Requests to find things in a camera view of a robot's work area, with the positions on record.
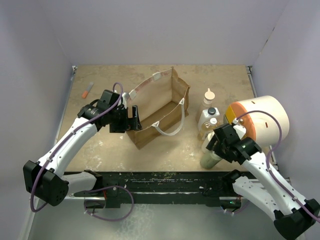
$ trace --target white wall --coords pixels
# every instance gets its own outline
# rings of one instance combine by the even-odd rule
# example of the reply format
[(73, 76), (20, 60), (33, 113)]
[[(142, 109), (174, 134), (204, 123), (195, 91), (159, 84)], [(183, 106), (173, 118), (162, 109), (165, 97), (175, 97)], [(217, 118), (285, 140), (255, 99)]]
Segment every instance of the white wall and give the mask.
[[(253, 65), (259, 96), (285, 108), (290, 131), (276, 152), (280, 171), (307, 198), (320, 202), (320, 1), (291, 0)], [(307, 237), (319, 239), (316, 223)]]
[(39, 0), (77, 65), (252, 65), (288, 1)]
[(0, 1), (1, 239), (18, 239), (30, 196), (23, 166), (52, 146), (71, 73), (39, 3)]

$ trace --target beige tabletop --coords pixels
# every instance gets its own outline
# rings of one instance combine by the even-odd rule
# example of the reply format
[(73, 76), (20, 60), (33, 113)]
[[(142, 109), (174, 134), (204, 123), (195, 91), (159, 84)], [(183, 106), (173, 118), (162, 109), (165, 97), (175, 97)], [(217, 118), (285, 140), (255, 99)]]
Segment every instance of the beige tabletop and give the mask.
[[(126, 133), (109, 133), (102, 128), (77, 153), (67, 171), (90, 169), (98, 172), (178, 172), (207, 171), (200, 166), (203, 155), (197, 139), (195, 115), (210, 88), (215, 93), (213, 106), (221, 113), (218, 120), (234, 101), (254, 97), (244, 65), (83, 65), (75, 74), (70, 97), (63, 117), (59, 139), (71, 127), (77, 113), (86, 104), (99, 99), (104, 89), (112, 90), (114, 82), (120, 82), (129, 92), (156, 72), (174, 67), (180, 78), (191, 86), (189, 92), (189, 116), (182, 130), (175, 136), (159, 136), (138, 150)], [(81, 97), (90, 82), (94, 85), (86, 99)], [(172, 132), (177, 125), (167, 132)], [(244, 171), (238, 163), (219, 162), (210, 171)]]

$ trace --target paper bag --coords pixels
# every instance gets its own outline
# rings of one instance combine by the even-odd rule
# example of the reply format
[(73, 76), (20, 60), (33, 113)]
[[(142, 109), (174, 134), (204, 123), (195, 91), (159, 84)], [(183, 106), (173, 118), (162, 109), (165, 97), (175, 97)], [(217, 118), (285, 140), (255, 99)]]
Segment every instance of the paper bag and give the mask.
[[(189, 115), (189, 88), (172, 67), (156, 72), (124, 95), (129, 110), (138, 106), (142, 130), (126, 132), (138, 149), (160, 135), (173, 136), (182, 129), (184, 118)], [(175, 131), (164, 132), (179, 121)]]

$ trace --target white rope handle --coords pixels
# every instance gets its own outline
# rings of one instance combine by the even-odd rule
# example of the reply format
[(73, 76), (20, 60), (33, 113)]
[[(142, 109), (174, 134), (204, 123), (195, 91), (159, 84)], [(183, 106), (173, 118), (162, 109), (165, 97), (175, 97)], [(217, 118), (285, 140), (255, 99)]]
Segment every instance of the white rope handle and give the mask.
[(171, 133), (166, 133), (164, 131), (162, 131), (160, 128), (159, 128), (159, 121), (156, 121), (154, 124), (152, 124), (151, 126), (152, 127), (155, 127), (155, 129), (161, 133), (162, 135), (165, 135), (165, 136), (174, 136), (176, 135), (181, 129), (182, 129), (182, 126), (184, 125), (185, 123), (185, 98), (182, 98), (181, 101), (179, 102), (179, 105), (181, 105), (181, 122), (180, 122), (180, 125), (178, 126), (178, 128), (176, 130), (174, 130), (173, 132)]

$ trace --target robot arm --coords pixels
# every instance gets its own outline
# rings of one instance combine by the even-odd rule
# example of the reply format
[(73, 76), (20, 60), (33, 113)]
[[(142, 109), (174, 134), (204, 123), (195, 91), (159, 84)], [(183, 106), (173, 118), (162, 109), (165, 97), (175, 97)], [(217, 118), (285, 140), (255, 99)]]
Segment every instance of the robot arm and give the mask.
[[(254, 186), (237, 170), (224, 177), (235, 193), (247, 198), (273, 220), (276, 229), (285, 239), (296, 239), (315, 223), (297, 201), (305, 203), (304, 206), (316, 216), (319, 214), (320, 205), (314, 199), (307, 200), (272, 165), (267, 168), (266, 155), (261, 148), (249, 137), (240, 139), (237, 128), (239, 125), (227, 123), (215, 129), (214, 136), (206, 148), (230, 163), (238, 162), (259, 180), (266, 191)], [(270, 172), (284, 187), (294, 193), (294, 198), (288, 195)]]
[(132, 107), (132, 118), (128, 117), (128, 109), (122, 103), (108, 113), (101, 115), (114, 105), (119, 98), (119, 94), (105, 90), (100, 99), (91, 102), (80, 110), (78, 118), (74, 120), (71, 128), (48, 153), (37, 162), (29, 160), (24, 165), (25, 187), (29, 193), (32, 192), (36, 183), (35, 195), (46, 203), (56, 206), (63, 201), (66, 195), (100, 187), (102, 177), (90, 170), (72, 175), (64, 175), (64, 173), (77, 152), (102, 127), (109, 125), (111, 133), (124, 133), (129, 130), (142, 129), (137, 106)]

